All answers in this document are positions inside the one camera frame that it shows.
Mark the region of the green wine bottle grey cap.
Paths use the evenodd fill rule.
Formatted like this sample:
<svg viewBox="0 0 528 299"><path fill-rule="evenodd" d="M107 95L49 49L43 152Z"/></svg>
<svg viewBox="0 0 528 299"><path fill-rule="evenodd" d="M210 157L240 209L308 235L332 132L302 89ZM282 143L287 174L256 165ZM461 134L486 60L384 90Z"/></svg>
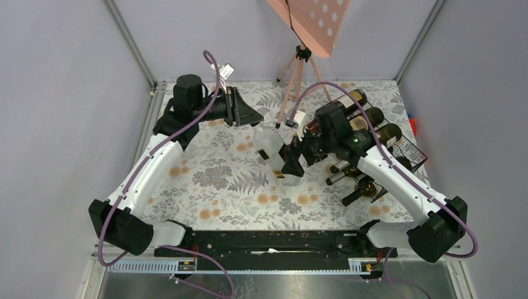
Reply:
<svg viewBox="0 0 528 299"><path fill-rule="evenodd" d="M342 169L339 169L336 166L332 166L331 173L332 173L332 176L328 177L325 180L325 183L328 186L332 186L333 184L337 183L338 181L342 180L345 177L357 178L363 174L361 170L353 166L346 166Z"/></svg>

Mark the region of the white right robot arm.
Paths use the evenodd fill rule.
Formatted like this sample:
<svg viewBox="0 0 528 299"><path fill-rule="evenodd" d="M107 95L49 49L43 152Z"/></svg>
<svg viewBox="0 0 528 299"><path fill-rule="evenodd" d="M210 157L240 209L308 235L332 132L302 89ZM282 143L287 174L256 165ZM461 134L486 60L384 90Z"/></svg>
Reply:
<svg viewBox="0 0 528 299"><path fill-rule="evenodd" d="M285 174L302 176L299 163L303 156L309 165L325 154L356 167L367 179L373 179L411 214L410 222L370 221L362 226L365 235L357 240L358 251L367 257L381 248L412 249L423 260L435 263L443 256L454 256L450 249L469 232L466 224L468 205L455 196L446 197L419 180L392 155L380 131L354 130L348 120L357 106L339 100L319 108L309 123L305 113L292 110L286 125L297 135L286 148Z"/></svg>

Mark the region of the green wine bottle brown label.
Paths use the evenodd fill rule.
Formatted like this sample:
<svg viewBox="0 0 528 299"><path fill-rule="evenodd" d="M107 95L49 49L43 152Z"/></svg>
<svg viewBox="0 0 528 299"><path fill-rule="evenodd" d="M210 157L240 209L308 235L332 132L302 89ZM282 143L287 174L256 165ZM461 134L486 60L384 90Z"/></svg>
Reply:
<svg viewBox="0 0 528 299"><path fill-rule="evenodd" d="M371 107L365 111L366 116L359 113L350 119L349 123L354 131L365 129L368 130L369 126L367 120L370 121L373 127L380 125L384 120L384 113L377 107Z"/></svg>

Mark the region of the olive wine bottle black cap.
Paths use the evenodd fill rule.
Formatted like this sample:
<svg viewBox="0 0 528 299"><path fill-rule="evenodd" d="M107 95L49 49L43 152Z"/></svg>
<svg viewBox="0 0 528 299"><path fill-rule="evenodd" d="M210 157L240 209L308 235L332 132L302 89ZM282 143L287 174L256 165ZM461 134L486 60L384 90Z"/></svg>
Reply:
<svg viewBox="0 0 528 299"><path fill-rule="evenodd" d="M376 194L377 188L374 184L374 180L369 176L365 176L357 183L356 190L344 197L341 200L341 203L343 206L349 206L361 197L373 197Z"/></svg>

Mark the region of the dark wine bottle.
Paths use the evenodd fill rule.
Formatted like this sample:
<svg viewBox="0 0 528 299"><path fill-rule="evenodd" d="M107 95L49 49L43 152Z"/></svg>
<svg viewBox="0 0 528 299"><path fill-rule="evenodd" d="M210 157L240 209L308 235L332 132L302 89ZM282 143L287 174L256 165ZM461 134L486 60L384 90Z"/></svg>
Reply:
<svg viewBox="0 0 528 299"><path fill-rule="evenodd" d="M393 153L393 145L401 139L402 131L397 125L386 124L376 131L376 136L380 143L388 149L389 153ZM333 174L336 174L340 171L348 170L351 167L349 162L342 160L331 166L330 170Z"/></svg>

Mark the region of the clear liquor bottle black cap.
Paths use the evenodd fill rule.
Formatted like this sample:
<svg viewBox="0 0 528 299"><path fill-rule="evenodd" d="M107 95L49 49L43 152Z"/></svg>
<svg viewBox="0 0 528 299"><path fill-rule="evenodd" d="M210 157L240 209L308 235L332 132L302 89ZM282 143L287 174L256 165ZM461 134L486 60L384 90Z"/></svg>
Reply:
<svg viewBox="0 0 528 299"><path fill-rule="evenodd" d="M283 174L281 172L284 162L280 157L280 150L287 144L283 141L278 130L274 126L267 126L263 123L252 126L252 128L253 145L255 146L257 153L270 166L273 174L282 181L284 186L298 186L302 177ZM297 141L298 137L296 133L293 134L292 137L291 142Z"/></svg>

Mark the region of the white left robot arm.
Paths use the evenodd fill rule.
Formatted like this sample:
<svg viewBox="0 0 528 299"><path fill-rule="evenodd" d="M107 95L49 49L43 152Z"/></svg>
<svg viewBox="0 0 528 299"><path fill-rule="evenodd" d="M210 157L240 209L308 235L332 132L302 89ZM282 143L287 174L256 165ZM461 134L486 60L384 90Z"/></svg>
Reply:
<svg viewBox="0 0 528 299"><path fill-rule="evenodd" d="M179 256L189 254L191 228L178 221L142 219L148 200L171 165L185 152L203 121L223 120L228 126L255 126L263 116L247 104L237 87L208 94L198 75L181 75L162 117L156 122L142 157L125 180L104 201L88 208L99 243L140 255L149 247L168 245Z"/></svg>

